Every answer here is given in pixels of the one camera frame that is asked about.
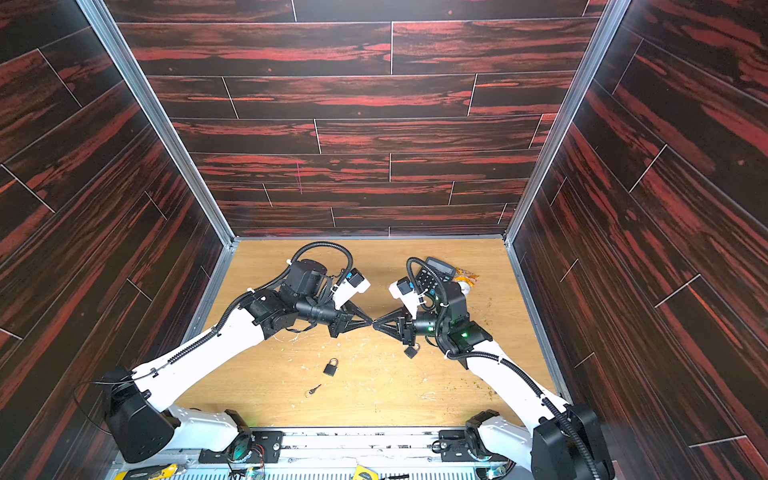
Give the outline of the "dark padlock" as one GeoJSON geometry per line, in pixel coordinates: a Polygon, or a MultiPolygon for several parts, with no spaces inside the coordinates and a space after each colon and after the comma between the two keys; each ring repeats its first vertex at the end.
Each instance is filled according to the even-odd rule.
{"type": "Polygon", "coordinates": [[[404,350],[404,354],[409,359],[413,359],[419,353],[419,350],[420,350],[420,345],[418,343],[414,343],[406,346],[404,350]]]}

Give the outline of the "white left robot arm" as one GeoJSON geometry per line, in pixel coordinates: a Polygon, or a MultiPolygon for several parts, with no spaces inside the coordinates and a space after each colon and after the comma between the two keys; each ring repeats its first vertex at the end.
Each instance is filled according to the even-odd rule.
{"type": "Polygon", "coordinates": [[[210,329],[132,370],[115,370],[107,379],[105,421],[123,459],[139,463],[167,449],[245,456],[250,429],[236,411],[195,411],[178,406],[177,399],[230,359],[298,320],[325,325],[333,337],[370,325],[371,319],[350,301],[369,286],[355,268],[334,280],[324,265],[295,260],[270,284],[237,297],[210,329]]]}

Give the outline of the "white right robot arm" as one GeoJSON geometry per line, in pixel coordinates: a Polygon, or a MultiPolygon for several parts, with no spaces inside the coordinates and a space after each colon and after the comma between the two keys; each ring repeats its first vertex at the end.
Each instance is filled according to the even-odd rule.
{"type": "Polygon", "coordinates": [[[377,319],[375,329],[410,345],[433,338],[448,360],[488,384],[521,420],[515,425],[486,410],[465,426],[472,455],[502,456],[536,479],[612,479],[615,469],[596,414],[543,387],[509,359],[499,343],[472,321],[456,282],[419,288],[402,278],[389,287],[400,310],[377,319]]]}

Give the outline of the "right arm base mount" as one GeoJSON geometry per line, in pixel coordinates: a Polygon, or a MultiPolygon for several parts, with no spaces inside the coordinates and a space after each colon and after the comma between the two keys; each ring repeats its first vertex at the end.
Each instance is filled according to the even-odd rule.
{"type": "Polygon", "coordinates": [[[515,462],[492,453],[480,436],[480,427],[490,421],[505,419],[495,410],[482,411],[466,421],[462,429],[440,430],[438,439],[431,444],[431,451],[439,454],[442,462],[502,462],[512,466],[515,462]]]}

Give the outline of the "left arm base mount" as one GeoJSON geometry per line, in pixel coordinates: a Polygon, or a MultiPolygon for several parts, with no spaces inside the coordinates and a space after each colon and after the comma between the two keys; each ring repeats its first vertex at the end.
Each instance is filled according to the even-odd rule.
{"type": "Polygon", "coordinates": [[[235,410],[226,409],[225,414],[235,422],[237,435],[221,452],[203,449],[198,458],[200,464],[278,462],[284,438],[283,431],[253,430],[235,410]]]}

